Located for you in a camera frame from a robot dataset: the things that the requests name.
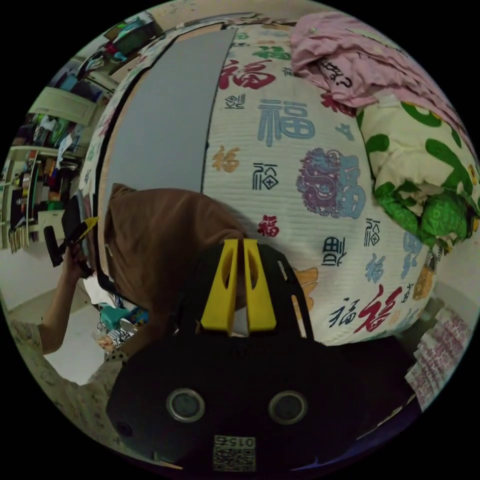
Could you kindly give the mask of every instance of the green cloth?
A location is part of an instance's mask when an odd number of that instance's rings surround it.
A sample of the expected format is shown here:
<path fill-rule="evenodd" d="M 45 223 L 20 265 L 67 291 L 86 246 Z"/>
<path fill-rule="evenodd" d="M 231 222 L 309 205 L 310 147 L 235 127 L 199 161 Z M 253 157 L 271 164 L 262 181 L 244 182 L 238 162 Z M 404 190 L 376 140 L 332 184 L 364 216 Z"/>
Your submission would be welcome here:
<path fill-rule="evenodd" d="M 357 122 L 378 205 L 430 247 L 471 237 L 480 218 L 480 170 L 458 132 L 403 102 L 367 106 Z"/>

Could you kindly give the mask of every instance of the bookshelf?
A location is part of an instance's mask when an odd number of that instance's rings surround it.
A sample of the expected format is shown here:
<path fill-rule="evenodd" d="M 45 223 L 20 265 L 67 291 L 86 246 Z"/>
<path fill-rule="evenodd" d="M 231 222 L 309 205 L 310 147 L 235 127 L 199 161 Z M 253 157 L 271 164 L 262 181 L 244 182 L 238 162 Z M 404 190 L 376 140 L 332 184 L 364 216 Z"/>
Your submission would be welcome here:
<path fill-rule="evenodd" d="M 0 250 L 10 249 L 14 254 L 31 242 L 44 241 L 42 230 L 50 221 L 59 229 L 63 205 L 70 198 L 70 182 L 78 175 L 83 156 L 63 154 L 64 162 L 77 165 L 72 172 L 56 168 L 57 155 L 58 150 L 48 147 L 10 148 L 0 176 Z"/>

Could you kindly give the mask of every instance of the qr code label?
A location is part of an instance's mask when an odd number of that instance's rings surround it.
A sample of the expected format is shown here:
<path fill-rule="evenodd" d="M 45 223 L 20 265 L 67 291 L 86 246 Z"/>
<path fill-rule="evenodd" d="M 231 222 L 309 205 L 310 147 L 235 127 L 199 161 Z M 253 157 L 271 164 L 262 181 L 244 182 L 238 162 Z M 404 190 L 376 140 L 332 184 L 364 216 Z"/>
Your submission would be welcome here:
<path fill-rule="evenodd" d="M 255 438 L 215 435 L 213 470 L 219 472 L 254 472 Z"/>

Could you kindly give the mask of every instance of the yellow plastic part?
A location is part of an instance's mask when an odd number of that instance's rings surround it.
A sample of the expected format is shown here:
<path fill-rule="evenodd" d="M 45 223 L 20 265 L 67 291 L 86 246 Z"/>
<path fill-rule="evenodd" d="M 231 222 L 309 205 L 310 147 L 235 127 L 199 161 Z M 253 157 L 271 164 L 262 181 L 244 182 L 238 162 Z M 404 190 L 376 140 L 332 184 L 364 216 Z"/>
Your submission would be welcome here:
<path fill-rule="evenodd" d="M 205 330 L 217 330 L 232 334 L 235 299 L 237 296 L 237 268 L 239 241 L 225 240 L 218 268 L 211 284 L 201 326 Z"/>
<path fill-rule="evenodd" d="M 86 230 L 80 235 L 79 240 L 83 239 L 85 235 L 99 222 L 99 218 L 97 216 L 92 216 L 90 218 L 87 218 L 83 221 L 83 223 L 86 225 Z"/>
<path fill-rule="evenodd" d="M 251 333 L 273 330 L 277 320 L 256 240 L 243 240 L 243 255 L 248 331 Z"/>

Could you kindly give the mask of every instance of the fisheye view circle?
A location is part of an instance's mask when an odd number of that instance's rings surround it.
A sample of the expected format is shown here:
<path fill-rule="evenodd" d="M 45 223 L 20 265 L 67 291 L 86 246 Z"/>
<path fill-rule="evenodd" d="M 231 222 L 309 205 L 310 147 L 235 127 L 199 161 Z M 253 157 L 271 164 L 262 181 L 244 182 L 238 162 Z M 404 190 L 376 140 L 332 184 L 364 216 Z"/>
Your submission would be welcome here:
<path fill-rule="evenodd" d="M 27 381 L 139 470 L 342 470 L 443 395 L 477 326 L 467 129 L 411 52 L 326 4 L 112 20 L 51 72 L 0 171 Z"/>

